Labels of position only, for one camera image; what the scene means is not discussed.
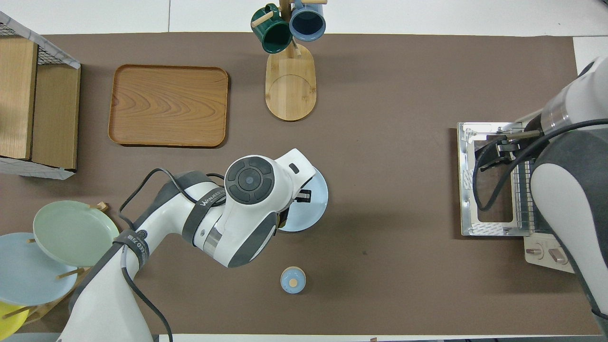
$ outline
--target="small blue round object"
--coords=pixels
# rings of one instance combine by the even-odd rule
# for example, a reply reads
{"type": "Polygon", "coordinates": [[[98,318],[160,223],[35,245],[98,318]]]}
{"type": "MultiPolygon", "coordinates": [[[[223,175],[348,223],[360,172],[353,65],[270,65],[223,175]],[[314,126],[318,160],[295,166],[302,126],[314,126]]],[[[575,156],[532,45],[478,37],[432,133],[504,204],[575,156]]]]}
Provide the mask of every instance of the small blue round object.
{"type": "Polygon", "coordinates": [[[306,285],[306,275],[301,268],[291,266],[281,274],[281,287],[292,295],[299,293],[306,285]]]}

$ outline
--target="green mug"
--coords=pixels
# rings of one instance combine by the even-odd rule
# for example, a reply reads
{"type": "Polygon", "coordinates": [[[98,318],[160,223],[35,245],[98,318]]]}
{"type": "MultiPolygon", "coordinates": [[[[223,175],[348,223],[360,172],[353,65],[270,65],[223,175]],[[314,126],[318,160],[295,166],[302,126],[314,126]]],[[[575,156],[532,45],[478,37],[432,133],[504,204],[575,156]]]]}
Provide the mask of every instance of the green mug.
{"type": "Polygon", "coordinates": [[[266,5],[266,7],[259,9],[254,13],[253,17],[251,17],[251,21],[254,22],[256,19],[259,19],[270,12],[273,13],[270,19],[267,19],[251,29],[262,43],[264,51],[269,54],[276,54],[277,52],[285,50],[291,43],[289,23],[281,18],[278,7],[275,4],[266,5]]]}

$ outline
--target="circular button pad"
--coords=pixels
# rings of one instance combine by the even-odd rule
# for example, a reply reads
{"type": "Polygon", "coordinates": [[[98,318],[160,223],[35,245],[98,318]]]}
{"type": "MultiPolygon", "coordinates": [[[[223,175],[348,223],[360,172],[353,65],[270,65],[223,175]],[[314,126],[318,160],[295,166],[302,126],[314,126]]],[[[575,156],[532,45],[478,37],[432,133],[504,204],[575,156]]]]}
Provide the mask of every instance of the circular button pad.
{"type": "Polygon", "coordinates": [[[272,165],[260,157],[243,158],[228,169],[226,191],[235,201],[255,204],[263,201],[274,186],[272,165]]]}

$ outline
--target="brown rectangular tray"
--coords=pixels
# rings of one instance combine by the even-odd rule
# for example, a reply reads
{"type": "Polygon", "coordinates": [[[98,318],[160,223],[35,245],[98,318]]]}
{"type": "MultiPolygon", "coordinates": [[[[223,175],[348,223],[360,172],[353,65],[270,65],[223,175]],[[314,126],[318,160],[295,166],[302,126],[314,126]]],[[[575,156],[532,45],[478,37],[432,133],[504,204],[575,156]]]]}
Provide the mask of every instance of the brown rectangular tray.
{"type": "Polygon", "coordinates": [[[108,136],[122,145],[216,147],[227,101],[223,69],[123,65],[114,73],[108,136]]]}

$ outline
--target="brown tabletop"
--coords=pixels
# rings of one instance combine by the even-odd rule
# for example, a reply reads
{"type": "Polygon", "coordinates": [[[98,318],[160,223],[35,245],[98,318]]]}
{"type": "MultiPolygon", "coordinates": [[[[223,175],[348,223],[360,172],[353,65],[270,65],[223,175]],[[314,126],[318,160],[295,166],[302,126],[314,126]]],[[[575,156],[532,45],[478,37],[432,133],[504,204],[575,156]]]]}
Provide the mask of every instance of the brown tabletop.
{"type": "MultiPolygon", "coordinates": [[[[596,334],[574,275],[526,263],[521,239],[460,235],[457,122],[514,120],[576,77],[572,39],[327,35],[306,46],[314,111],[275,118],[266,59],[251,33],[49,36],[83,64],[78,172],[66,181],[0,175],[0,232],[31,231],[57,200],[106,201],[110,216],[148,171],[224,173],[248,154],[299,148],[330,197],[311,229],[279,233],[251,264],[225,269],[169,236],[136,277],[176,333],[596,334]],[[123,147],[108,138],[114,71],[123,64],[217,66],[230,75],[219,148],[123,147]],[[288,295],[288,266],[307,275],[288,295]]],[[[165,179],[126,213],[136,218],[165,179]]],[[[153,333],[161,322],[142,305],[153,333]]],[[[65,303],[22,332],[59,332],[65,303]]]]}

